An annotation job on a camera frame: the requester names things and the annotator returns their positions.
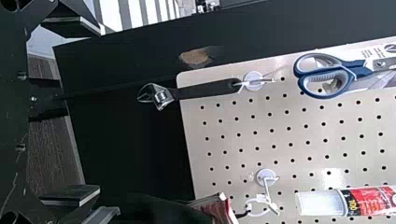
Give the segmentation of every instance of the black fabric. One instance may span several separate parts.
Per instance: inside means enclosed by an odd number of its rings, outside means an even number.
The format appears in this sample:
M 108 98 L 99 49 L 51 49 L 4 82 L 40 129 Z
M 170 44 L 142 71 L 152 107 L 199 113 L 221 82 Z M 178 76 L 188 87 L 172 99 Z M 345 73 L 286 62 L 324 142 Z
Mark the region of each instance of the black fabric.
M 112 224 L 212 224 L 212 218 L 182 203 L 175 203 L 140 193 L 106 197 L 105 206 L 118 206 L 121 216 Z

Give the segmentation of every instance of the wooden floor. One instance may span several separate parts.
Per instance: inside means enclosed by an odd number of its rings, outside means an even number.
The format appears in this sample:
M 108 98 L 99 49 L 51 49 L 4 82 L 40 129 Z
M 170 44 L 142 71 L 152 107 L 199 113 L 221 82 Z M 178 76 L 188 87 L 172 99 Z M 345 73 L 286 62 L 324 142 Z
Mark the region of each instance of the wooden floor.
M 30 77 L 60 79 L 54 60 L 29 55 L 28 63 Z M 30 123 L 26 178 L 36 195 L 85 182 L 69 117 Z

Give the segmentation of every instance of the metal bracket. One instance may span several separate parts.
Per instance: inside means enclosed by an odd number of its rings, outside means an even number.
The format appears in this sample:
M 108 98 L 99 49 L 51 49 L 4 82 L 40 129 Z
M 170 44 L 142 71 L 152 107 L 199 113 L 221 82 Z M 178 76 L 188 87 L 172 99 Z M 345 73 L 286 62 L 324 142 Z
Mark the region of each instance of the metal bracket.
M 66 100 L 54 96 L 64 93 L 59 80 L 29 78 L 30 112 L 29 121 L 53 119 L 68 115 Z

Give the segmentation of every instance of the black panel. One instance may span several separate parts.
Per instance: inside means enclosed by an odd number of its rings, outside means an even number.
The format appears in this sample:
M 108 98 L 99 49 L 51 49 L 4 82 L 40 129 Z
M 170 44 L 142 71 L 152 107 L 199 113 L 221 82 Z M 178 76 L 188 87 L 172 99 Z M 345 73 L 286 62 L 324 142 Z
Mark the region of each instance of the black panel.
M 191 198 L 179 108 L 160 113 L 135 100 L 147 80 L 175 80 L 186 70 L 181 52 L 223 46 L 214 66 L 392 36 L 394 8 L 394 0 L 276 0 L 55 48 L 68 93 L 139 82 L 128 91 L 69 101 L 88 183 L 101 185 L 105 195 L 122 189 Z

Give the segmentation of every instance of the black metal frame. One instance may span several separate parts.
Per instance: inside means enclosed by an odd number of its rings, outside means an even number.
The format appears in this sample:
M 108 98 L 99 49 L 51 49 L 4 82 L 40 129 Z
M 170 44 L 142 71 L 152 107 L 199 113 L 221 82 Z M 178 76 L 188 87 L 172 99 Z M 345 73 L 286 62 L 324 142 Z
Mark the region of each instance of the black metal frame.
M 58 4 L 58 0 L 0 2 L 1 223 L 77 223 L 97 200 L 59 217 L 37 199 L 26 181 L 29 121 L 67 114 L 65 101 L 53 99 L 63 92 L 60 82 L 29 78 L 27 65 L 26 41 Z

